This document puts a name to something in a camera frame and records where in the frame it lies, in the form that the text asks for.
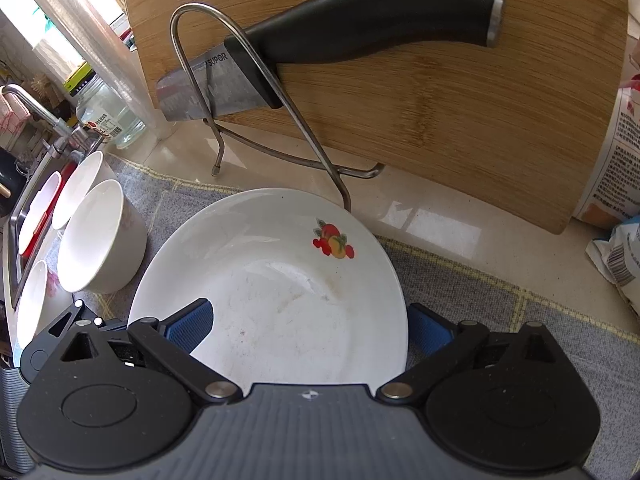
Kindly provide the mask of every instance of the wood grain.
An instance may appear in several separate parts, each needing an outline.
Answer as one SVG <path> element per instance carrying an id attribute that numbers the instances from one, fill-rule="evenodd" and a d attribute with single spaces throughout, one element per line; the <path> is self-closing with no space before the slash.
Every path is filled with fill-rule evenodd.
<path id="1" fill-rule="evenodd" d="M 178 66 L 168 23 L 203 1 L 248 26 L 304 0 L 127 0 L 152 97 Z M 279 73 L 322 143 L 424 176 L 560 233 L 600 150 L 620 78 L 627 0 L 506 0 L 497 48 L 419 43 Z M 225 36 L 180 20 L 190 57 Z M 283 110 L 225 120 L 299 133 Z"/>

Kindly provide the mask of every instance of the gray mat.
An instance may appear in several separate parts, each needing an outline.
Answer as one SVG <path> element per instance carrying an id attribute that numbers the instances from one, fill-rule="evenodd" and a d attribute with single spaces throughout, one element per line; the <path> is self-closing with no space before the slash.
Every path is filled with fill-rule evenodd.
<path id="1" fill-rule="evenodd" d="M 105 319 L 126 319 L 148 264 L 167 238 L 192 215 L 238 190 L 160 175 L 108 156 L 108 162 L 148 229 L 140 270 L 123 290 L 107 296 L 77 294 Z M 626 480 L 640 469 L 640 338 L 591 319 L 488 274 L 387 238 L 379 238 L 402 284 L 407 304 L 423 303 L 452 321 L 475 319 L 500 332 L 524 320 L 543 322 L 562 345 L 594 395 L 602 426 L 587 470 L 600 480 Z M 56 269 L 59 239 L 47 256 Z M 421 358 L 410 348 L 408 365 Z"/>

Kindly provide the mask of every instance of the bamboo cutting board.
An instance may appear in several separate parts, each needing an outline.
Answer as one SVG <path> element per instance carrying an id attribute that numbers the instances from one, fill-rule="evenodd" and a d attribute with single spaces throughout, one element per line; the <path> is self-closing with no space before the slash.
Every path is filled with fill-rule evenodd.
<path id="1" fill-rule="evenodd" d="M 169 19 L 190 1 L 213 4 L 249 26 L 304 0 L 127 0 L 153 99 L 158 78 L 179 66 Z M 419 43 L 337 64 L 281 65 L 279 74 L 324 145 L 459 189 L 560 233 L 609 123 L 626 14 L 627 0 L 506 0 L 494 49 Z M 202 14 L 180 20 L 190 58 L 225 36 Z M 284 109 L 225 120 L 299 135 Z"/>

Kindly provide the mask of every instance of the black knife handle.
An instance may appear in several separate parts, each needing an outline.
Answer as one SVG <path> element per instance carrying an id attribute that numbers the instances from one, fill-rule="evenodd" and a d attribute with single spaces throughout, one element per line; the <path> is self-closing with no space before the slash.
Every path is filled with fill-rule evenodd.
<path id="1" fill-rule="evenodd" d="M 249 27 L 247 36 L 267 64 L 332 63 L 415 41 L 492 46 L 502 0 L 307 0 Z M 229 36 L 229 54 L 264 95 L 266 81 Z M 267 99 L 271 107 L 279 100 Z"/>

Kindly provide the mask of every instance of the white bowl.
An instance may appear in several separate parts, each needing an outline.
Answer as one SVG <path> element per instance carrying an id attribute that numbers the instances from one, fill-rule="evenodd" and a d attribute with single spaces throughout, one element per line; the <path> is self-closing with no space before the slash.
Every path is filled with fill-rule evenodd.
<path id="1" fill-rule="evenodd" d="M 66 226 L 58 253 L 60 284 L 69 292 L 116 292 L 133 278 L 145 248 L 145 221 L 120 183 L 105 180 L 87 193 Z"/>
<path id="2" fill-rule="evenodd" d="M 255 382 L 375 392 L 404 371 L 406 307 L 388 256 L 350 213 L 311 193 L 255 189 L 191 217 L 146 270 L 129 322 L 197 298 L 211 302 L 214 322 L 191 354 L 245 393 Z"/>
<path id="3" fill-rule="evenodd" d="M 53 210 L 51 226 L 62 229 L 76 211 L 84 196 L 95 186 L 110 178 L 115 179 L 113 170 L 104 160 L 102 152 L 94 152 L 83 160 L 71 174 L 63 187 Z"/>
<path id="4" fill-rule="evenodd" d="M 73 296 L 60 286 L 44 260 L 36 262 L 24 283 L 18 303 L 18 345 L 25 348 L 44 327 L 69 307 Z"/>
<path id="5" fill-rule="evenodd" d="M 55 171 L 43 184 L 39 192 L 36 193 L 20 228 L 20 234 L 18 235 L 19 254 L 24 254 L 29 247 L 31 239 L 42 220 L 42 216 L 47 212 L 47 209 L 49 209 L 61 184 L 62 176 L 59 171 Z"/>

